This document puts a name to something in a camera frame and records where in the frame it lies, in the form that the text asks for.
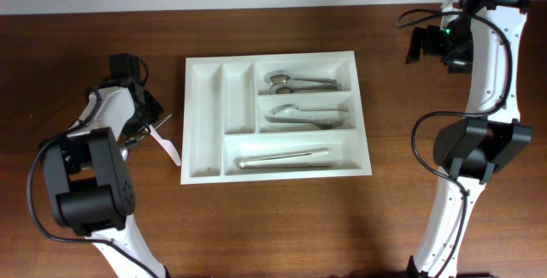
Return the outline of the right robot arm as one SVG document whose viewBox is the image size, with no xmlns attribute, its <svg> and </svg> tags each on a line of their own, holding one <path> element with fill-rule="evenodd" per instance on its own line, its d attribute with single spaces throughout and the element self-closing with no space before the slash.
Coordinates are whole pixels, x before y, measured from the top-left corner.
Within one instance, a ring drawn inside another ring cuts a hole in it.
<svg viewBox="0 0 547 278">
<path fill-rule="evenodd" d="M 410 257 L 407 277 L 455 277 L 468 220 L 479 195 L 531 142 L 521 125 L 516 83 L 521 34 L 531 0 L 445 0 L 438 10 L 421 9 L 411 21 L 405 62 L 437 56 L 450 73 L 469 73 L 467 107 L 442 128 L 433 145 L 438 178 L 424 238 Z"/>
</svg>

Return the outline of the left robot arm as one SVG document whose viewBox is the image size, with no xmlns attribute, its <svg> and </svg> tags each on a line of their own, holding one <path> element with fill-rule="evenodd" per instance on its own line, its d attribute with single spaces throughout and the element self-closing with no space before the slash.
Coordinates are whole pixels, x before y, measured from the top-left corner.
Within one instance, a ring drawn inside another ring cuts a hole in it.
<svg viewBox="0 0 547 278">
<path fill-rule="evenodd" d="M 33 163 L 43 170 L 56 223 L 74 233 L 48 239 L 94 245 L 119 277 L 167 277 L 146 245 L 134 211 L 136 193 L 126 166 L 129 151 L 162 124 L 163 108 L 146 90 L 146 63 L 122 53 L 109 58 L 109 76 L 93 87 L 82 114 L 45 139 Z"/>
</svg>

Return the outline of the pink plastic knife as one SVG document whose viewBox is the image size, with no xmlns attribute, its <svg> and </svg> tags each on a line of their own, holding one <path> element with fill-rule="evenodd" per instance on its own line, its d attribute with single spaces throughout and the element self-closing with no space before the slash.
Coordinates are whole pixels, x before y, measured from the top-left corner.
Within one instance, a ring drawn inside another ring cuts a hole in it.
<svg viewBox="0 0 547 278">
<path fill-rule="evenodd" d="M 148 126 L 149 129 L 149 135 L 162 147 L 162 149 L 169 155 L 169 157 L 173 160 L 176 166 L 181 166 L 181 158 L 180 154 L 177 151 L 177 148 L 174 146 L 173 142 L 169 139 L 164 139 L 152 126 Z"/>
</svg>

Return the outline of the steel teaspoon angled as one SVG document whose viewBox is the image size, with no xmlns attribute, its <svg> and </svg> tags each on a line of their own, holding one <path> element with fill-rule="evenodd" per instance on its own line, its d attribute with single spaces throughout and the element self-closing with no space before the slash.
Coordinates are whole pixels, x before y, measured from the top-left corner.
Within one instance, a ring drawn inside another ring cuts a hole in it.
<svg viewBox="0 0 547 278">
<path fill-rule="evenodd" d="M 169 120 L 172 117 L 171 114 L 165 115 L 162 119 L 155 121 L 152 123 L 152 127 L 154 129 L 159 128 L 162 126 L 167 120 Z M 127 137 L 124 142 L 122 143 L 122 146 L 127 149 L 135 148 L 139 145 L 140 141 L 147 137 L 150 133 L 147 131 L 146 128 L 138 132 L 135 136 Z"/>
</svg>

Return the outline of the steel tablespoon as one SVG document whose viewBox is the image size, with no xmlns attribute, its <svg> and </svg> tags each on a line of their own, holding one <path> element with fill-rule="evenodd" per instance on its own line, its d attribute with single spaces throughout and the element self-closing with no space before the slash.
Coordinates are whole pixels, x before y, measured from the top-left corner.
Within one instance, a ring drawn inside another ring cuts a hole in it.
<svg viewBox="0 0 547 278">
<path fill-rule="evenodd" d="M 273 85 L 268 89 L 268 94 L 292 94 L 292 93 L 301 93 L 301 92 L 336 92 L 340 91 L 342 86 L 338 83 L 334 84 L 277 84 Z"/>
<path fill-rule="evenodd" d="M 337 81 L 334 79 L 313 79 L 313 78 L 302 78 L 302 77 L 291 77 L 285 70 L 274 70 L 266 73 L 263 76 L 263 79 L 266 83 L 270 85 L 276 85 L 281 83 L 286 83 L 290 80 L 295 81 L 306 81 L 320 84 L 335 84 Z"/>
</svg>

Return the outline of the steel teaspoon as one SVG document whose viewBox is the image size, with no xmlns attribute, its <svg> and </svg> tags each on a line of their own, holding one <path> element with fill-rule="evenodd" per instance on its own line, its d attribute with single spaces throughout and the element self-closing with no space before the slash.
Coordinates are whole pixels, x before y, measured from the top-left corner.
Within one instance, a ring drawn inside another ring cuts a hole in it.
<svg viewBox="0 0 547 278">
<path fill-rule="evenodd" d="M 127 148 L 121 148 L 121 155 L 123 160 L 126 161 L 129 155 L 129 150 Z"/>
</svg>

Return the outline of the steel fork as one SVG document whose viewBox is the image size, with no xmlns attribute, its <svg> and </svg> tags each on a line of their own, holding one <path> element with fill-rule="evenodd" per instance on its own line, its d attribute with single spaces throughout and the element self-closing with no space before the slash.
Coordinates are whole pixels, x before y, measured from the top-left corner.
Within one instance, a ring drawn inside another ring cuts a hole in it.
<svg viewBox="0 0 547 278">
<path fill-rule="evenodd" d="M 335 127 L 340 127 L 344 124 L 344 120 L 338 121 L 312 121 L 308 119 L 295 119 L 295 118 L 278 118 L 266 116 L 265 119 L 272 123 L 298 123 L 298 124 L 313 124 L 319 129 L 327 130 Z"/>
<path fill-rule="evenodd" d="M 281 111 L 288 110 L 288 109 L 294 109 L 296 111 L 302 111 L 302 112 L 320 112 L 320 111 L 337 111 L 337 112 L 348 112 L 348 108 L 330 108 L 330 109 L 322 109 L 322 108 L 307 108 L 303 109 L 300 107 L 297 107 L 294 104 L 284 104 L 277 107 L 274 107 L 269 110 L 269 113 L 272 115 L 278 114 Z"/>
</svg>

